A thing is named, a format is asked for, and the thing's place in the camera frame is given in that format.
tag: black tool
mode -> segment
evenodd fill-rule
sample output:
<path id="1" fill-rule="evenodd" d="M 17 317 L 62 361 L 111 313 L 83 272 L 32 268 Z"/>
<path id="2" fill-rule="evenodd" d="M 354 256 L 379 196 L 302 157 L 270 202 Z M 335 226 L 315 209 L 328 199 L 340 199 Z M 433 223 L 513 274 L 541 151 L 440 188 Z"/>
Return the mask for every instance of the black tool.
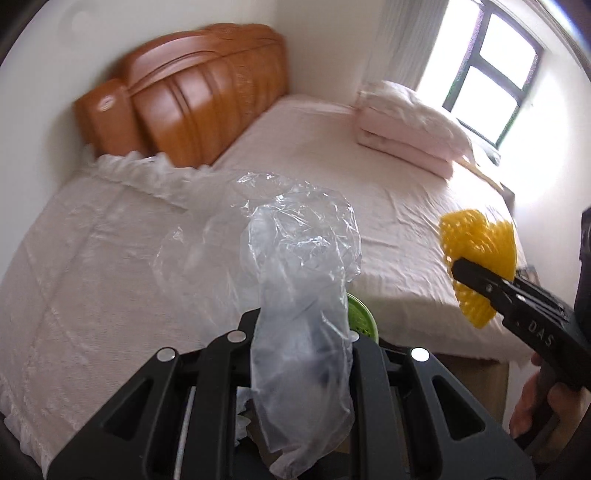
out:
<path id="1" fill-rule="evenodd" d="M 250 386 L 257 317 L 246 313 L 201 351 L 158 351 L 57 455 L 48 480 L 274 478 L 252 445 L 234 448 L 236 387 Z M 350 391 L 350 455 L 331 454 L 345 460 L 326 469 L 329 455 L 302 479 L 535 478 L 521 449 L 424 349 L 385 350 L 361 336 Z"/>
<path id="2" fill-rule="evenodd" d="M 507 281 L 465 258 L 452 266 L 453 277 L 489 299 L 503 315 L 503 325 L 544 360 L 532 427 L 516 439 L 527 453 L 542 446 L 558 425 L 547 401 L 557 381 L 572 390 L 591 390 L 591 209 L 583 213 L 581 238 L 582 270 L 574 310 L 523 278 Z"/>

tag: bed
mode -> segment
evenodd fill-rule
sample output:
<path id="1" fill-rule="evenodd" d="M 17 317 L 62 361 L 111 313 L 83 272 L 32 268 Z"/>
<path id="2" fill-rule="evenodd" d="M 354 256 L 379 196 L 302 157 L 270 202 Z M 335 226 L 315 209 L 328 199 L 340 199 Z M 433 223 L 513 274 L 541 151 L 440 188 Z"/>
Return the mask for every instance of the bed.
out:
<path id="1" fill-rule="evenodd" d="M 274 171 L 343 193 L 362 235 L 350 291 L 381 338 L 447 355 L 502 412 L 506 362 L 529 350 L 498 319 L 482 330 L 465 321 L 437 242 L 448 211 L 510 218 L 501 196 L 460 166 L 445 181 L 358 145 L 350 107 L 286 94 L 282 37 L 218 24 L 147 43 L 76 102 L 84 138 L 105 155 L 50 201 L 0 287 L 0 411 L 44 471 L 156 349 L 200 346 L 150 262 L 212 170 Z"/>

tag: white curtain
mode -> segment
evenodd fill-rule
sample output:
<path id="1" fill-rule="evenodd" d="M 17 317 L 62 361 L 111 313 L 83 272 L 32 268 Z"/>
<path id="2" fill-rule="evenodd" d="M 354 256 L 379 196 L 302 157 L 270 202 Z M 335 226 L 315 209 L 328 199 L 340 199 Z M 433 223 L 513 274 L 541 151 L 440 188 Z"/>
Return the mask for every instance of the white curtain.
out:
<path id="1" fill-rule="evenodd" d="M 449 0 L 385 0 L 364 82 L 390 80 L 416 90 Z"/>

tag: folded blanket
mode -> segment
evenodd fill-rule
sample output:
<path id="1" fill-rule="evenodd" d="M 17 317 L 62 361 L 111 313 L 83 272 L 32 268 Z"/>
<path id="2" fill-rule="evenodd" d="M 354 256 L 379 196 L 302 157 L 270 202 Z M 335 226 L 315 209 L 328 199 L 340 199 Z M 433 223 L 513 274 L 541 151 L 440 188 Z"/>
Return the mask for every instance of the folded blanket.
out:
<path id="1" fill-rule="evenodd" d="M 474 162 L 472 142 L 445 109 L 426 105 L 397 83 L 380 82 L 361 91 L 357 102 L 361 145 L 406 160 L 444 179 L 452 161 Z"/>
<path id="2" fill-rule="evenodd" d="M 406 160 L 407 162 L 410 162 L 423 170 L 430 171 L 446 180 L 450 179 L 453 175 L 452 162 L 433 157 L 432 155 L 406 143 L 390 140 L 389 138 L 384 138 L 362 129 L 358 129 L 357 131 L 357 142 L 360 145 Z"/>

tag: green bowl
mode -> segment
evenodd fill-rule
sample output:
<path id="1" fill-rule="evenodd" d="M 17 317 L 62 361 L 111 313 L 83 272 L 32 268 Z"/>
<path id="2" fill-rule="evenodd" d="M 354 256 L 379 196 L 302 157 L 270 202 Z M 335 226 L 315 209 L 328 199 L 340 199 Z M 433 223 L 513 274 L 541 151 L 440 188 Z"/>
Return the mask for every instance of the green bowl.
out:
<path id="1" fill-rule="evenodd" d="M 356 297 L 347 294 L 349 300 L 349 327 L 378 343 L 378 326 L 369 309 Z"/>

